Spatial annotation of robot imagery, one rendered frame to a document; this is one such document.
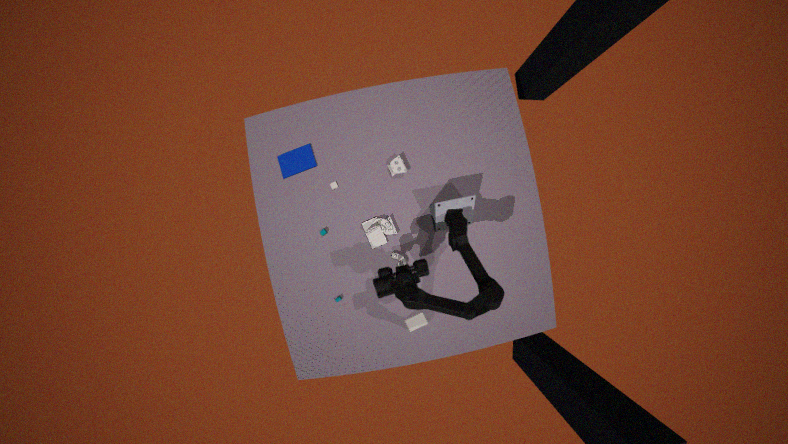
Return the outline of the blue flat plate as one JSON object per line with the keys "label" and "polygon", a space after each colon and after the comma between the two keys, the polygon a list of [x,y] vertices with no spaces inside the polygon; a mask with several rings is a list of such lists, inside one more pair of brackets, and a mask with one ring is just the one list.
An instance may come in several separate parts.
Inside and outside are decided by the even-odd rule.
{"label": "blue flat plate", "polygon": [[277,157],[283,178],[317,166],[310,144],[280,154]]}

